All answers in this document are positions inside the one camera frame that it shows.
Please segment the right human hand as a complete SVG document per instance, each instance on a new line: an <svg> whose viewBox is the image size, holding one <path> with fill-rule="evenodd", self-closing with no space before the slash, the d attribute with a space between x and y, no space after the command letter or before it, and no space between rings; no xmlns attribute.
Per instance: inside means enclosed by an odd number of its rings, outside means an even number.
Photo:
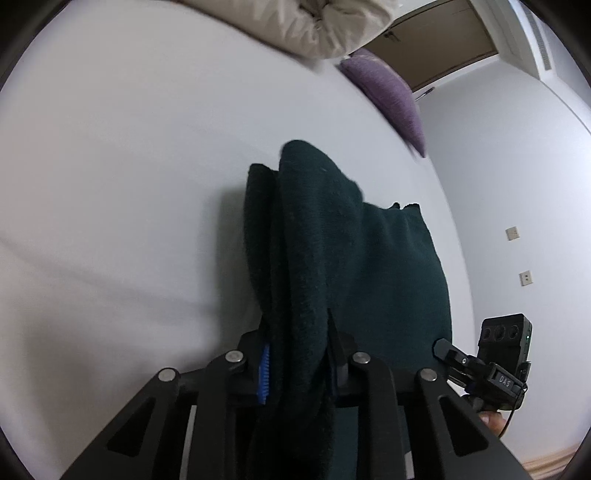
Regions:
<svg viewBox="0 0 591 480"><path fill-rule="evenodd" d="M497 437L502 435L507 420L504 418L501 412L483 411L479 413L479 417Z"/></svg>

